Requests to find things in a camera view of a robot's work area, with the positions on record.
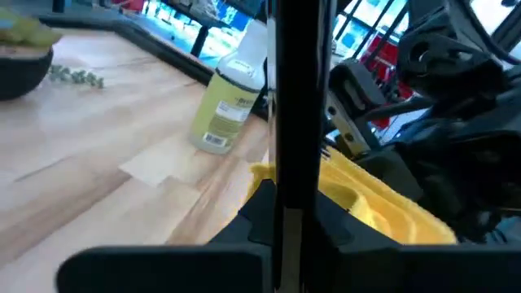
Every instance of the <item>red object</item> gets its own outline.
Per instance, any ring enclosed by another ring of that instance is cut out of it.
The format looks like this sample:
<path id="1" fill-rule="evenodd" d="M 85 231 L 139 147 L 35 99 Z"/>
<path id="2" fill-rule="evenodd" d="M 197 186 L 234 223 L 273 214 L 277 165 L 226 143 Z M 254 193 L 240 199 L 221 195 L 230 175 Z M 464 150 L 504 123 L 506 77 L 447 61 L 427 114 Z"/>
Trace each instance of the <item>red object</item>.
<path id="1" fill-rule="evenodd" d="M 126 10 L 141 12 L 145 6 L 145 0 L 112 0 L 112 3 L 119 4 L 122 2 L 128 2 L 123 4 L 123 8 Z"/>
<path id="2" fill-rule="evenodd" d="M 369 55 L 376 49 L 378 44 L 382 41 L 382 33 L 376 33 L 371 40 L 367 50 L 364 51 L 360 58 L 360 62 L 364 63 Z M 395 67 L 398 63 L 398 45 L 387 41 L 382 50 L 376 55 L 373 61 L 367 64 L 369 71 L 376 72 L 377 83 L 384 83 L 389 81 L 393 74 L 395 74 Z M 398 92 L 400 93 L 400 99 L 406 100 L 413 95 L 413 91 L 407 86 L 398 81 Z M 389 126 L 389 118 L 371 121 L 379 129 L 384 129 Z"/>

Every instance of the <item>light wood grain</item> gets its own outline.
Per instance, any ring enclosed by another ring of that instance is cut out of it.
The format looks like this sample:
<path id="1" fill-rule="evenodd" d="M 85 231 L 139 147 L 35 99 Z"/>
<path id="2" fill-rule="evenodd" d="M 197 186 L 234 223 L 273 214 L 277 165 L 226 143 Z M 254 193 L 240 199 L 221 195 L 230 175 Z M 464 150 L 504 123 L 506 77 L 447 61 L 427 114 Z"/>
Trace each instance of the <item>light wood grain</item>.
<path id="1" fill-rule="evenodd" d="M 204 86 L 113 33 L 63 30 L 54 63 L 106 88 L 44 80 L 0 103 L 0 291 L 54 292 L 71 254 L 111 244 L 201 244 L 239 210 L 267 124 L 228 155 L 187 141 Z"/>

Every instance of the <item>cleaning spray bottle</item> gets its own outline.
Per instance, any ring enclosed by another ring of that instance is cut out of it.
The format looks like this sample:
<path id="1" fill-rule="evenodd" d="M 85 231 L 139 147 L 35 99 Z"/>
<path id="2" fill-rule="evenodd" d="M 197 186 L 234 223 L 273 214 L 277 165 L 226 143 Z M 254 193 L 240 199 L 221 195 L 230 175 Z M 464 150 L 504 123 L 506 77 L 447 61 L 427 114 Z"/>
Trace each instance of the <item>cleaning spray bottle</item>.
<path id="1" fill-rule="evenodd" d="M 221 58 L 190 128 L 190 141 L 214 154 L 233 146 L 265 83 L 267 29 L 252 20 L 237 50 Z"/>

